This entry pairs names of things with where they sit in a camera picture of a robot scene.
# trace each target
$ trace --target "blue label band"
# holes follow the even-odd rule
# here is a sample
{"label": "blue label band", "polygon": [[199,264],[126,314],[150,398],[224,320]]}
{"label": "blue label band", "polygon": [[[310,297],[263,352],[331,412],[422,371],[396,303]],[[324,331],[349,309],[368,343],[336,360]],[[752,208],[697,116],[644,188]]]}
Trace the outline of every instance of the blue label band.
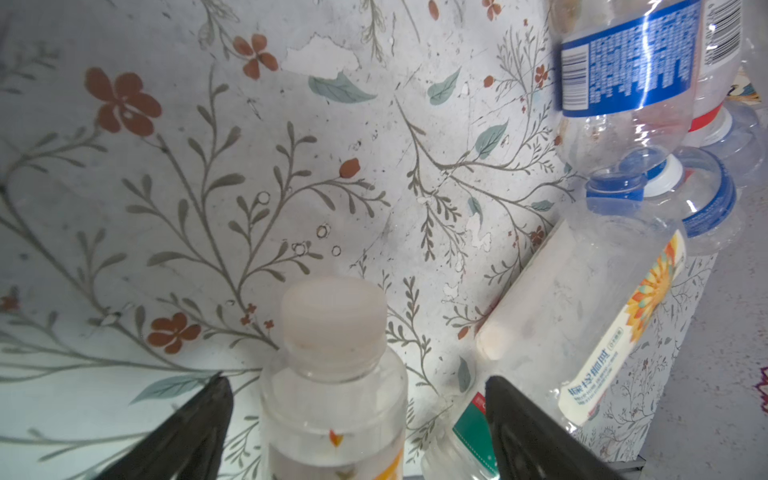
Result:
{"label": "blue label band", "polygon": [[717,163],[720,165],[720,188],[714,198],[704,208],[683,219],[689,238],[698,237],[720,225],[736,205],[736,185],[733,184],[733,178],[719,158]]}
{"label": "blue label band", "polygon": [[562,45],[563,114],[637,110],[690,88],[700,0],[684,0]]}

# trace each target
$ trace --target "floral pattern surface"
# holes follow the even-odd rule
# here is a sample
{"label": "floral pattern surface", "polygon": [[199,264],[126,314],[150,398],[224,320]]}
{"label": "floral pattern surface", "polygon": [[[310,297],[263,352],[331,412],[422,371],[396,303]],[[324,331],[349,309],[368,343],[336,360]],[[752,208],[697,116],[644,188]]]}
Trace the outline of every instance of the floral pattern surface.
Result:
{"label": "floral pattern surface", "polygon": [[[575,196],[535,0],[13,0],[0,60],[9,478],[93,477],[219,371],[220,477],[257,478],[275,299],[331,273],[386,291],[418,473],[472,339]],[[712,262],[580,433],[603,458],[637,454]]]}

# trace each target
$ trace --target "label with flower graphic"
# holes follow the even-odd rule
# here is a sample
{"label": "label with flower graphic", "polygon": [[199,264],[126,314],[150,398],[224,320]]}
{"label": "label with flower graphic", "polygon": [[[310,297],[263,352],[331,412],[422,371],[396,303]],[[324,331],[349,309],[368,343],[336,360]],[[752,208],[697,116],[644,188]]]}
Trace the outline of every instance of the label with flower graphic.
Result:
{"label": "label with flower graphic", "polygon": [[667,295],[672,280],[684,264],[685,240],[677,231],[606,330],[578,376],[562,388],[558,407],[565,418],[575,425],[589,420],[591,411],[643,336],[656,306]]}
{"label": "label with flower graphic", "polygon": [[[330,433],[329,440],[335,447],[341,445],[344,435]],[[288,458],[270,446],[267,471],[278,480],[402,480],[403,445],[406,434],[403,432],[389,445],[375,455],[358,462],[338,466],[307,465]]]}

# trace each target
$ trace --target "white bottle cap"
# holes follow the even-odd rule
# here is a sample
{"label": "white bottle cap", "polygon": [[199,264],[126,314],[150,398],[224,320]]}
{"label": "white bottle cap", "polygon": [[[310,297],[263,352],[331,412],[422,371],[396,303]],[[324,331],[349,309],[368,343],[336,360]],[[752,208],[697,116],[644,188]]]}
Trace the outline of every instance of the white bottle cap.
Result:
{"label": "white bottle cap", "polygon": [[709,131],[707,132],[707,136],[701,141],[701,146],[706,147],[707,145],[723,140],[723,138],[728,135],[728,132],[730,132],[732,126],[733,116],[727,108],[721,108],[720,111],[717,112],[715,120],[709,127],[707,127],[709,128]]}
{"label": "white bottle cap", "polygon": [[684,173],[683,164],[672,154],[667,156],[667,164],[655,177],[648,180],[643,190],[643,198],[656,197],[665,194],[680,183]]}
{"label": "white bottle cap", "polygon": [[288,363],[321,382],[353,379],[376,366],[386,349],[384,291],[365,280],[324,276],[283,295]]}

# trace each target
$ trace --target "gray floor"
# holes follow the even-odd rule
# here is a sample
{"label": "gray floor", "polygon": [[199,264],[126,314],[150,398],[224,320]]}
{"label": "gray floor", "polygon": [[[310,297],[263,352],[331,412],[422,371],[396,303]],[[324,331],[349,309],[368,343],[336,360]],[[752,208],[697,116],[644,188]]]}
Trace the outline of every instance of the gray floor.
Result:
{"label": "gray floor", "polygon": [[644,480],[768,478],[768,187],[741,199],[747,227],[715,263],[641,456]]}

